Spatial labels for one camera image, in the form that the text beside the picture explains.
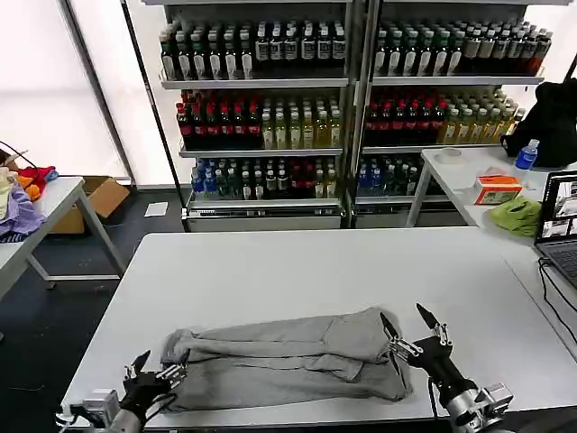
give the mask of orange box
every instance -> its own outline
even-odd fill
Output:
[[[500,205],[523,189],[515,176],[479,176],[475,181],[475,205]]]

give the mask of cardboard box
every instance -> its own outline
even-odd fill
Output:
[[[515,176],[479,176],[473,187],[475,205],[500,205],[515,198],[521,189]]]
[[[96,214],[102,218],[108,218],[130,194],[128,189],[107,176],[85,176],[84,181],[82,189],[88,196],[88,201]],[[78,235],[84,233],[84,230],[82,214],[74,206],[52,228],[51,233],[56,235]]]

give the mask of green cloth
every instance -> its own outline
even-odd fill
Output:
[[[499,227],[519,236],[535,236],[539,224],[541,203],[527,197],[516,196],[489,211],[491,219]]]

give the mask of laptop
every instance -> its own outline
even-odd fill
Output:
[[[549,173],[535,247],[577,289],[577,171]]]

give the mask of purple cloth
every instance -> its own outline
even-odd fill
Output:
[[[42,225],[45,218],[34,209],[30,197],[20,185],[14,185],[8,197],[8,208],[0,220],[0,236],[7,233],[30,235]]]

